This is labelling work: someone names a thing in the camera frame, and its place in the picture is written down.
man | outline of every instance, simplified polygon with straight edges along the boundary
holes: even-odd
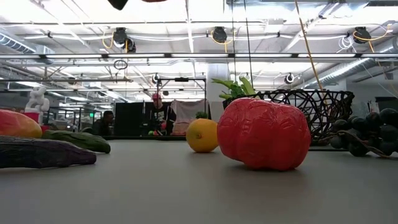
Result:
[[[152,100],[154,102],[154,107],[150,110],[151,125],[162,135],[170,135],[173,132],[173,123],[175,121],[173,109],[163,105],[162,96],[160,94],[153,94]]]
[[[101,119],[95,121],[93,125],[93,134],[99,136],[111,136],[112,131],[109,127],[113,122],[113,112],[105,111]]]

black wicker basket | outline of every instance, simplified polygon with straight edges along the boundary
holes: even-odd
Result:
[[[322,141],[328,136],[332,124],[338,119],[348,119],[353,113],[351,103],[354,94],[350,91],[329,90],[275,90],[257,93],[250,96],[239,96],[225,100],[226,108],[233,100],[242,97],[259,96],[262,100],[274,103],[294,105],[303,111],[307,118],[308,127],[311,130],[312,145],[326,145],[328,141]]]

yellow cable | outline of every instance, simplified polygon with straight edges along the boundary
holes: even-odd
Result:
[[[371,50],[372,50],[372,52],[374,53],[374,49],[373,49],[372,43],[371,43],[370,41],[369,41],[369,46],[371,47]],[[384,74],[384,77],[386,78],[386,80],[388,80],[388,79],[387,79],[387,75],[386,75],[386,73],[384,72],[384,68],[381,66],[381,64],[380,64],[379,61],[377,61],[377,64],[379,65],[379,67],[382,68],[382,72],[383,72],[383,74]],[[398,94],[398,91],[397,91],[397,90],[395,89],[395,87],[391,84],[391,82],[389,82],[389,86],[392,88],[392,90],[394,90],[395,93]]]
[[[304,41],[305,41],[305,46],[306,46],[306,48],[307,48],[308,56],[310,57],[310,61],[311,61],[311,66],[312,66],[313,74],[315,75],[315,78],[317,79],[317,83],[318,83],[319,89],[320,89],[321,91],[323,91],[323,87],[322,87],[321,81],[319,80],[317,70],[315,69],[315,65],[314,65],[313,60],[312,60],[311,50],[310,50],[310,46],[309,46],[309,44],[308,44],[307,36],[305,35],[303,21],[301,20],[301,17],[300,17],[299,4],[298,4],[297,0],[294,0],[294,3],[295,3],[295,5],[296,5],[296,10],[297,10],[297,14],[298,14],[298,19],[300,20],[301,31],[303,32]]]
[[[210,32],[210,37],[211,37],[211,39],[216,43],[216,44],[221,44],[221,45],[224,45],[224,48],[225,48],[225,53],[227,52],[227,49],[226,49],[226,46],[229,44],[229,43],[231,43],[232,42],[232,40],[230,40],[229,42],[225,42],[225,43],[220,43],[220,42],[217,42],[214,38],[213,38],[213,30]]]
[[[385,37],[385,36],[388,34],[388,30],[389,30],[389,29],[390,29],[390,25],[387,25],[386,33],[385,33],[384,35],[382,35],[381,37],[373,38],[373,39],[365,39],[365,38],[357,37],[357,36],[355,35],[355,34],[357,33],[357,31],[353,32],[353,36],[354,36],[355,38],[359,39],[359,40],[373,41],[373,40],[378,40],[378,39],[381,39],[381,38]]]
[[[110,48],[112,48],[112,46],[113,46],[113,34],[114,34],[114,31],[112,32],[112,40],[111,40],[111,45],[110,45],[110,46],[107,46],[107,45],[105,44],[105,32],[104,32],[104,34],[103,34],[102,44],[103,44],[104,47],[106,47],[107,49],[110,49]]]

red cap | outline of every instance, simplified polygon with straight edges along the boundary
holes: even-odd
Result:
[[[160,94],[158,94],[158,93],[155,93],[155,94],[152,95],[152,99],[153,99],[153,100],[155,100],[155,99],[162,99],[162,96],[161,96]]]

bunch of grapes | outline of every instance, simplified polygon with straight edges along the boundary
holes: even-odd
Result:
[[[365,118],[351,116],[347,121],[337,120],[330,139],[335,149],[347,149],[353,156],[364,156],[373,151],[380,156],[398,152],[398,111],[384,109],[369,113]]]

